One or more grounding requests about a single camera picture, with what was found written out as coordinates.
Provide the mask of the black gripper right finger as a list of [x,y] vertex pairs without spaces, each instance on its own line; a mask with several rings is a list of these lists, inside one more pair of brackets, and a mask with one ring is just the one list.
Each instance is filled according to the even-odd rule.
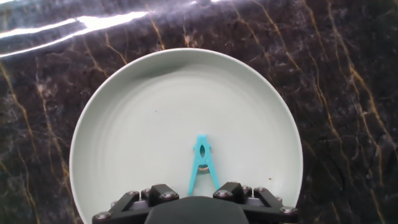
[[298,223],[298,210],[285,206],[280,197],[265,187],[251,188],[237,182],[227,182],[213,198],[235,203],[242,208],[249,223]]

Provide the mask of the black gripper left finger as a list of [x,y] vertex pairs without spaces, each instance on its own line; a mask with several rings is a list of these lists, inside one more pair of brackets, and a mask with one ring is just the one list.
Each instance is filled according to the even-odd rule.
[[126,192],[108,211],[92,217],[92,224],[142,224],[157,205],[179,199],[179,194],[166,184],[153,185],[141,192]]

